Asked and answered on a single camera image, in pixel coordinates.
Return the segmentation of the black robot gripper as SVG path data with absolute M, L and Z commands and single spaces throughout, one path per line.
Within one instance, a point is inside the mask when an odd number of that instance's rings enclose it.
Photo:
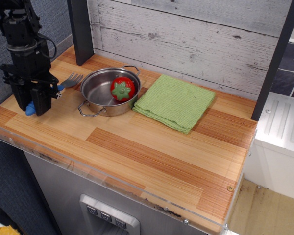
M 23 111 L 33 101 L 36 115 L 43 115 L 51 108 L 51 99 L 61 97 L 57 88 L 59 80 L 49 71 L 51 62 L 47 44 L 7 44 L 6 48 L 11 54 L 12 64 L 0 66 L 4 72 L 4 82 L 11 86 Z

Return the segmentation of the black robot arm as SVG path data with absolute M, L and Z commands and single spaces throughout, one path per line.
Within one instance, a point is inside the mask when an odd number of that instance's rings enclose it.
M 41 116 L 51 101 L 61 97 L 58 79 L 50 73 L 48 37 L 40 34 L 40 18 L 28 0 L 0 0 L 0 30 L 12 63 L 2 64 L 3 80 L 9 84 L 19 107 L 30 116 Z

